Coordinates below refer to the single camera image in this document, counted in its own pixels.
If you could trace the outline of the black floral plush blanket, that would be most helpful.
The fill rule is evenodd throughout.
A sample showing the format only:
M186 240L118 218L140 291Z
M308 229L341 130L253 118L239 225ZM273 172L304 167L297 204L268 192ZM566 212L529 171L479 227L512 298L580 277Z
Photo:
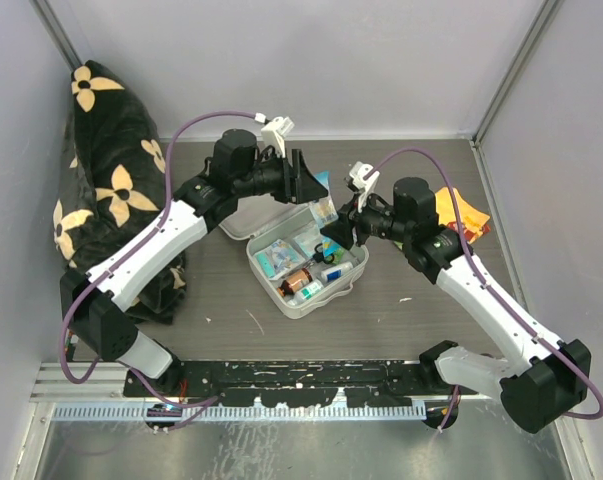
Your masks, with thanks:
M70 81L53 241L82 273L132 241L165 206L157 127L133 90L89 60Z

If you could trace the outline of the small green box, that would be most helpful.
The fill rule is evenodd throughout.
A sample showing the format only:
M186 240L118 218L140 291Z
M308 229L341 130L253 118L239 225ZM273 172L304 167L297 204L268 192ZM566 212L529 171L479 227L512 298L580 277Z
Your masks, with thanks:
M340 258L343 257L346 250L338 243L331 239L326 239L322 243L323 254L326 259L332 258L335 262L339 262Z

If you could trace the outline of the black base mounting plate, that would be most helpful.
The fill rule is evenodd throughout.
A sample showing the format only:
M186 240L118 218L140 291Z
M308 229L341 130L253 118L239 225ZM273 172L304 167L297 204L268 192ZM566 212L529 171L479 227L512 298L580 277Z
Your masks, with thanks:
M228 407L266 408L332 404L338 394L346 406L410 406L418 397L448 398L453 387L428 383L420 365L405 360L185 361L181 377L162 394L200 401L215 397Z

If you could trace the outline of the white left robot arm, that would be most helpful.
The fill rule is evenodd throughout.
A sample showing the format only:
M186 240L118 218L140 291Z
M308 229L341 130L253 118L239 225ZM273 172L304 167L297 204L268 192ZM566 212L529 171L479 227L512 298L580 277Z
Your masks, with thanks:
M180 360L142 333L127 315L134 298L175 257L234 214L242 198L269 195L282 204L327 197L301 150L259 149L247 130L232 129L216 141L204 170L173 194L155 220L87 273L63 275L64 320L98 357L136 371L159 396L180 387Z

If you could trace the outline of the yellow cartoon cloth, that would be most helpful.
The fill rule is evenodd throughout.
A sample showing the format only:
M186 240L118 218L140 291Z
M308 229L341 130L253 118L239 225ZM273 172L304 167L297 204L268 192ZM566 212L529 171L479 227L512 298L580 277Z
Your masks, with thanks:
M469 203L467 203L459 194L456 188L453 189L457 200L459 213L463 224L463 233L469 244L473 244L483 235L490 232L490 216L483 213ZM451 200L450 193L447 188L441 188L435 194L436 211L439 216L439 221L442 225L457 231L457 220Z

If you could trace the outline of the white bottle green label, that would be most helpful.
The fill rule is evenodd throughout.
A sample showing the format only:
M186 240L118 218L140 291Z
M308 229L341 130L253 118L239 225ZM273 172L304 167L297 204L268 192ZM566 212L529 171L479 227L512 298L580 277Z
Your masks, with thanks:
M324 289L324 284L320 280L314 280L298 290L293 297L287 301L290 306L298 306L312 299Z

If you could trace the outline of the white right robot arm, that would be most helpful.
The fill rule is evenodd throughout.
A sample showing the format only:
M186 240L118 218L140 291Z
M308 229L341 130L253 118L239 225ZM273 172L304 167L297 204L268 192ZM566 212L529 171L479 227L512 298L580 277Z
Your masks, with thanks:
M323 233L346 248L370 237L401 243L409 265L457 301L502 354L490 358L443 341L419 357L425 390L440 394L457 385L497 399L528 433L585 400L589 349L543 327L494 280L463 237L440 223L436 196L425 180L396 181L391 203L374 193L370 181L350 179L347 186L352 199Z

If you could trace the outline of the brown medicine bottle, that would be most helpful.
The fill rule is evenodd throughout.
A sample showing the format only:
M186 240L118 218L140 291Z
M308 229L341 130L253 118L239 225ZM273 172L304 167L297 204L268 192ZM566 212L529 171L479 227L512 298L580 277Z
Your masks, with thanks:
M294 273L288 275L277 288L282 296L294 295L297 291L307 286L313 281L313 277L307 268L300 268Z

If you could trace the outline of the grey medicine kit case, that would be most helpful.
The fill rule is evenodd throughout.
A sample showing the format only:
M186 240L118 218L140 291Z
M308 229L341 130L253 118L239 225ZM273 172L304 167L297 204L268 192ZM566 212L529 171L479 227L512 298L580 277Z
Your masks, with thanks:
M349 294L369 260L365 247L329 250L312 208L279 204L269 197L241 199L238 211L221 223L234 240L247 242L248 265L277 308L300 319Z

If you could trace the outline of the green plasters plastic bag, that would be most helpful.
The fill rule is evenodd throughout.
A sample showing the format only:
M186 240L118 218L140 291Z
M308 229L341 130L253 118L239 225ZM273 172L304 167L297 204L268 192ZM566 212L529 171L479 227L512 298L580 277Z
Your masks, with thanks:
M305 256L311 257L315 253L315 248L322 244L323 237L318 226L314 223L311 223L296 233L293 236L293 241L301 249Z

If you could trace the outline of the blue cooling patch pouch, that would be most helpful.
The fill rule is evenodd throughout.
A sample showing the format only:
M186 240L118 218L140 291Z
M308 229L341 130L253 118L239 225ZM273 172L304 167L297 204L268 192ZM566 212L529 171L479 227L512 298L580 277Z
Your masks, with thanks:
M316 174L315 178L327 191L330 191L328 171ZM338 219L337 210L330 194L317 201L311 202L310 210L319 228L323 228L325 225Z

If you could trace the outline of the black handled scissors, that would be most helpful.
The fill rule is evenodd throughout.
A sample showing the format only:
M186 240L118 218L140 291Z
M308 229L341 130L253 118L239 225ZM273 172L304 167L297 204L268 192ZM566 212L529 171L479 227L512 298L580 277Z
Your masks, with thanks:
M335 262L335 255L333 253L326 255L323 250L323 244L319 243L314 247L314 253L311 255L310 260L314 263L332 265Z

